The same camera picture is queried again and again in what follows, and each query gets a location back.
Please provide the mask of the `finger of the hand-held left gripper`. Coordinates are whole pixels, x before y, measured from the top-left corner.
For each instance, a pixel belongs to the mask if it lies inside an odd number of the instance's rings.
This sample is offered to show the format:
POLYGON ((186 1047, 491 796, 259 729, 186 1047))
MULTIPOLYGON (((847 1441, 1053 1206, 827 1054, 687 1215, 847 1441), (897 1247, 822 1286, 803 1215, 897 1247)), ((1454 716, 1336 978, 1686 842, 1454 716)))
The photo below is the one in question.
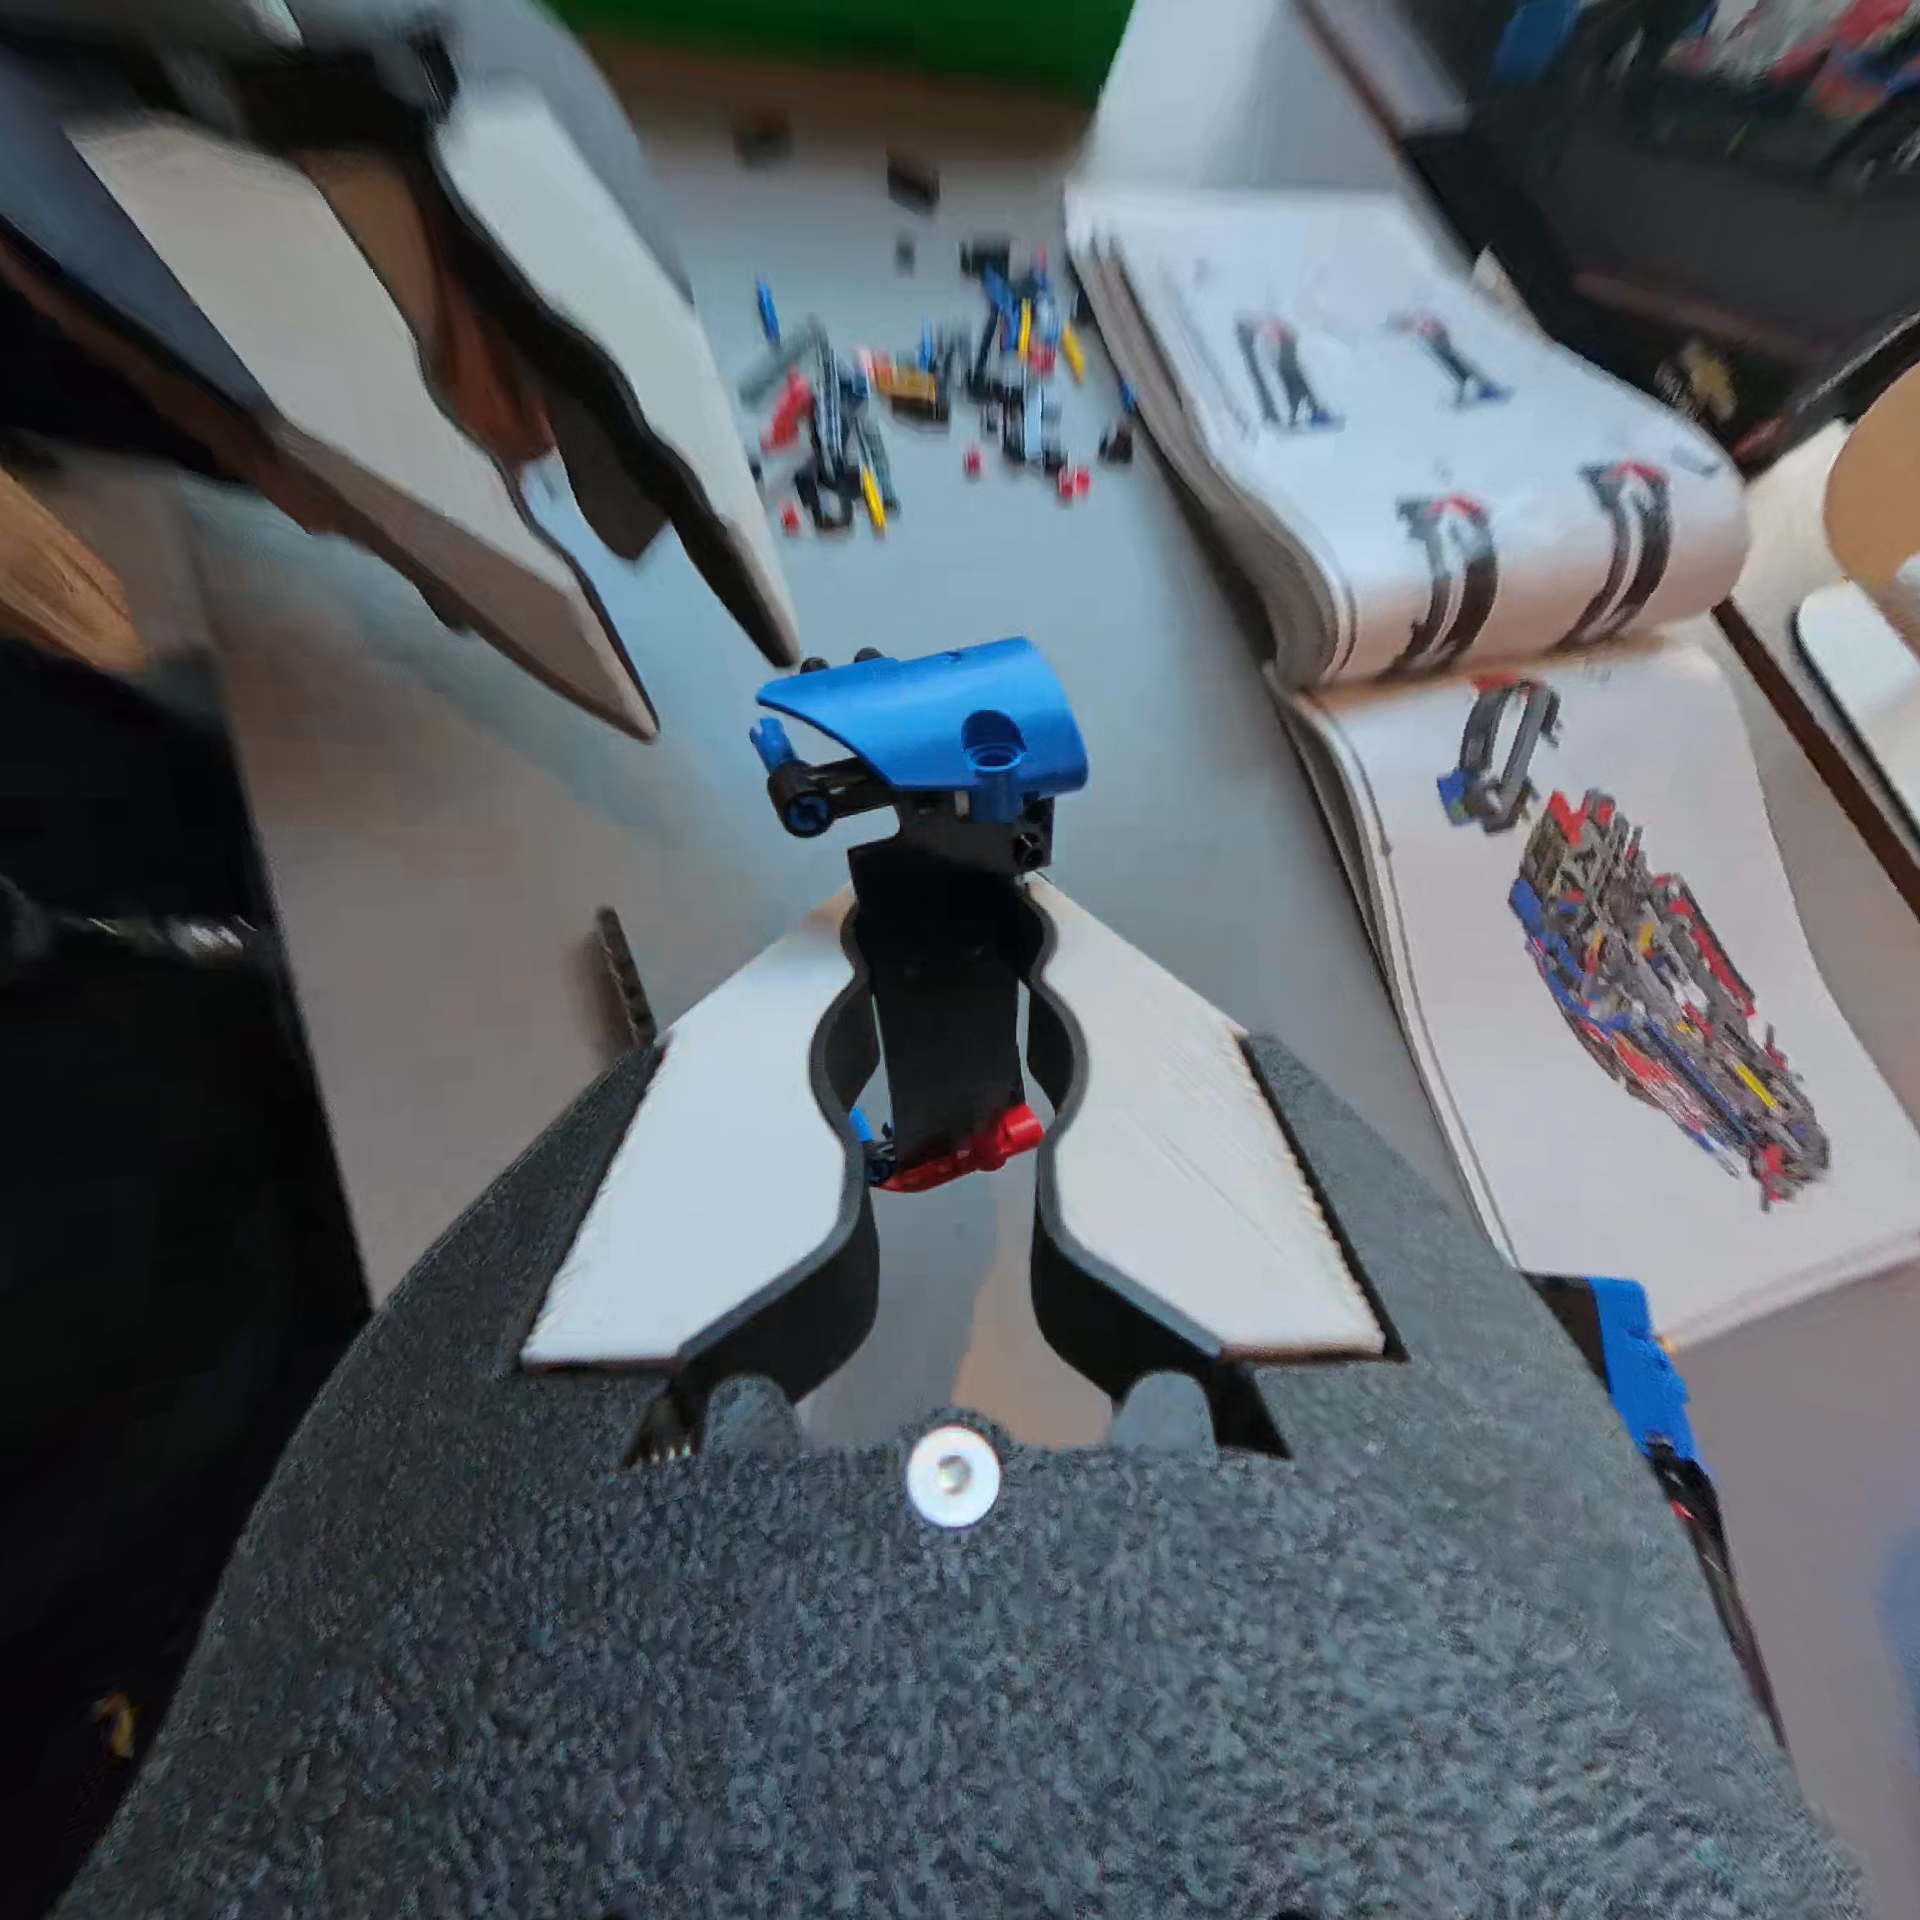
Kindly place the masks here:
POLYGON ((536 375, 593 537, 638 560, 672 532, 761 658, 801 665, 801 614, 704 321, 546 96, 466 86, 429 169, 536 375))
POLYGON ((615 730, 659 719, 582 574, 423 370, 390 284, 293 161, 200 128, 83 128, 78 149, 265 393, 278 453, 350 538, 615 730))

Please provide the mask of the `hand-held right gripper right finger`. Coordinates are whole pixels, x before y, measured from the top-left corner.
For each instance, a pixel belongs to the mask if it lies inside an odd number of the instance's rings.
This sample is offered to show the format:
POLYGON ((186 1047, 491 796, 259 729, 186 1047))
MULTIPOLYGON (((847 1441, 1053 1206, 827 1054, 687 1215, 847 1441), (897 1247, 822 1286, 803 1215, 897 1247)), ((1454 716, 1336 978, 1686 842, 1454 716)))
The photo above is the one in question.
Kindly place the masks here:
POLYGON ((1024 920, 1024 1063, 1053 1108, 1032 1252, 1048 1344, 1114 1405, 1185 1376, 1211 1407, 1250 1407, 1264 1367, 1390 1360, 1247 1028, 1050 879, 1024 884, 1024 920))

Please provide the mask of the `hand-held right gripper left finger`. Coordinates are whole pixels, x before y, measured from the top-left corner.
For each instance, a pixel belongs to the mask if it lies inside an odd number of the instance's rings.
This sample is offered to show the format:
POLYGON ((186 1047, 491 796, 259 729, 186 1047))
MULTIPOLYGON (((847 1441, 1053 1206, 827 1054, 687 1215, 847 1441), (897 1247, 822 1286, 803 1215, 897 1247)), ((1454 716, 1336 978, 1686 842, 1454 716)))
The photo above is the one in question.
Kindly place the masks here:
POLYGON ((881 1069, 851 884, 666 1031, 519 1364, 767 1376, 803 1400, 879 1310, 856 1106, 881 1069))

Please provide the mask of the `long dark toy beam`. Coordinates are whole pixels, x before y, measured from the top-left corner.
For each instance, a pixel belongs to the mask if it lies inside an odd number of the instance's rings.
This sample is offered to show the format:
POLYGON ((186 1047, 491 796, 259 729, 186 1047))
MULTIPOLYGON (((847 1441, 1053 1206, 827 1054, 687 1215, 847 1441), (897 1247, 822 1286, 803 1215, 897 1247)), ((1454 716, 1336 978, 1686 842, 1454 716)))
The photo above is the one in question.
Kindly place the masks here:
POLYGON ((643 984, 629 933, 608 902, 594 910, 593 930, 608 981, 611 1002, 618 1009, 626 1041, 637 1050, 651 1050, 659 1044, 659 1020, 643 984))

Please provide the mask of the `black panel toy brick assembly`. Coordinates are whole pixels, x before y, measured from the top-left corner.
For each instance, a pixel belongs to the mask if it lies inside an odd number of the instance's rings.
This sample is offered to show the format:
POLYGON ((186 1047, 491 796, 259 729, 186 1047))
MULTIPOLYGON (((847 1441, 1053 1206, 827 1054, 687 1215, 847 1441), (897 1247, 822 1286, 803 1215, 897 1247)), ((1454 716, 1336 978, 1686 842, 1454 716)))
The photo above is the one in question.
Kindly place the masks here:
POLYGON ((1055 809, 1089 783, 1066 686, 1027 637, 919 658, 862 652, 767 684, 751 741, 798 838, 890 813, 848 852, 854 953, 891 1108, 862 1134, 869 1183, 923 1192, 1043 1140, 1017 1044, 1041 951, 1024 884, 1045 873, 1055 809))

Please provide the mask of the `grey desk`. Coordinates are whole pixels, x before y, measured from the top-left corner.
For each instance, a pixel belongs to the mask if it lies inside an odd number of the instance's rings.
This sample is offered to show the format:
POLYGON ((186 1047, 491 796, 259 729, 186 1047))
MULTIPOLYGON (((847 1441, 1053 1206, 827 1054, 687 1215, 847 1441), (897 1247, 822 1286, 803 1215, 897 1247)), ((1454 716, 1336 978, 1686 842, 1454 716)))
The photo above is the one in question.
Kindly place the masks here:
MULTIPOLYGON (((970 308, 963 233, 1062 225, 1074 166, 1130 185, 1405 189, 1291 5, 1139 5, 1096 119, 975 86, 602 45, 663 182, 720 368, 753 286, 837 342, 970 308)), ((814 655, 1032 637, 1094 750, 1056 881, 1281 1037, 1472 1215, 1307 775, 1262 680, 1264 617, 1162 468, 1062 505, 891 434, 882 537, 781 538, 814 655)), ((747 742, 767 660, 662 537, 598 582, 662 716, 614 736, 385 565, 255 496, 184 485, 211 647, 293 962, 369 1294, 603 1069, 599 905, 671 1020, 848 873, 792 840, 747 742)), ((1917 1268, 1683 1352, 1742 1591, 1813 1800, 1881 1916, 1917 1916, 1917 1741, 1883 1618, 1917 1527, 1917 1268)))

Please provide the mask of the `pile of loose toy bricks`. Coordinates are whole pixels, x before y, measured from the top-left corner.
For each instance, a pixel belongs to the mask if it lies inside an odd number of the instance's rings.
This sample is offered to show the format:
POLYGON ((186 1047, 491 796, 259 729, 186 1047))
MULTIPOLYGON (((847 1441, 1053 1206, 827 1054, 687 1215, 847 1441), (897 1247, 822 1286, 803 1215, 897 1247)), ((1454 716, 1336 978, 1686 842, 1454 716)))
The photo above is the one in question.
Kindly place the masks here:
POLYGON ((990 464, 1037 476, 1067 509, 1089 500, 1096 468, 1137 457, 1137 393, 1121 378, 1091 457, 1071 423, 1094 397, 1094 298, 1045 242, 965 230, 953 266, 975 296, 970 317, 926 317, 912 341, 839 345, 824 319, 783 312, 767 273, 753 278, 759 359, 737 378, 755 420, 747 445, 759 487, 781 490, 785 537, 882 537, 903 512, 887 426, 960 434, 967 485, 990 464))

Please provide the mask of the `green box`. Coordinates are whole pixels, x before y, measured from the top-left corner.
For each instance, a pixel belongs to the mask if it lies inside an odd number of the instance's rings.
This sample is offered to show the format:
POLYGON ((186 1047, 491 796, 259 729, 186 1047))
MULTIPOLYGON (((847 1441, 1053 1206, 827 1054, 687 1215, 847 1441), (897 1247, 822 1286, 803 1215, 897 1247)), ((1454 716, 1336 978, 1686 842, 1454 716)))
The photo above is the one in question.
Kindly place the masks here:
POLYGON ((1103 92, 1131 2, 553 2, 569 28, 728 56, 1103 92))

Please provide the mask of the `red blue toy brick car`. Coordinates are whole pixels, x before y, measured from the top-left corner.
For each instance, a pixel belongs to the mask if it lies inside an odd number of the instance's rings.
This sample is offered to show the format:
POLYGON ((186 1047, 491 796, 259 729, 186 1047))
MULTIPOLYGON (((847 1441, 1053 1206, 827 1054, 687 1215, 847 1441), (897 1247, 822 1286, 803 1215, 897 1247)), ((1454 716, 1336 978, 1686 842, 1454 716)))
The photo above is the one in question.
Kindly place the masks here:
POLYGON ((1719 1490, 1696 1449, 1689 1384, 1654 1328, 1645 1286, 1607 1277, 1527 1276, 1527 1282, 1591 1364, 1627 1437, 1648 1462, 1694 1546, 1745 1680, 1776 1743, 1787 1748, 1761 1639, 1741 1593, 1719 1490))

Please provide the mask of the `open building instruction booklet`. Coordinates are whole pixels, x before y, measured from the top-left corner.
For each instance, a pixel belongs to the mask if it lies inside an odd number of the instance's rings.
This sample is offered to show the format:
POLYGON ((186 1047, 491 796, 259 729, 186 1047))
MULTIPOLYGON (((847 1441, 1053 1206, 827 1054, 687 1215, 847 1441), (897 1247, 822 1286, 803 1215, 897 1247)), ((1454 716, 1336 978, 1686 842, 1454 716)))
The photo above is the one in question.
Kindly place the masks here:
POLYGON ((1073 182, 1146 434, 1259 594, 1482 1226, 1675 1348, 1917 1258, 1917 1121, 1818 965, 1694 629, 1745 487, 1402 199, 1073 182))

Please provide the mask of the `white adjoining table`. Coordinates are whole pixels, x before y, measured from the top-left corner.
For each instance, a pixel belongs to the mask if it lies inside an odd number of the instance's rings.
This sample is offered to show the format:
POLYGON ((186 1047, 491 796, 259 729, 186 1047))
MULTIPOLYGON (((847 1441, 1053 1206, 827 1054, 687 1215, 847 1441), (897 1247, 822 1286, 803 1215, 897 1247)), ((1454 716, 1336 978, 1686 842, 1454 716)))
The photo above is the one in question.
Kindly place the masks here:
POLYGON ((1918 906, 1918 370, 1745 490, 1723 637, 1918 906))

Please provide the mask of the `black printed box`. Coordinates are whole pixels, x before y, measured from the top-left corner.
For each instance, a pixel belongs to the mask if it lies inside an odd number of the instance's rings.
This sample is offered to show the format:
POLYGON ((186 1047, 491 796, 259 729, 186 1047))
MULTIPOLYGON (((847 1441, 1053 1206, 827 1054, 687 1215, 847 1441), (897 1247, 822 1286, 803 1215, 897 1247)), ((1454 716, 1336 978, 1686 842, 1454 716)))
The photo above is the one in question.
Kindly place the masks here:
POLYGON ((1435 182, 1742 468, 1917 368, 1917 2, 1398 13, 1458 106, 1413 138, 1435 182))

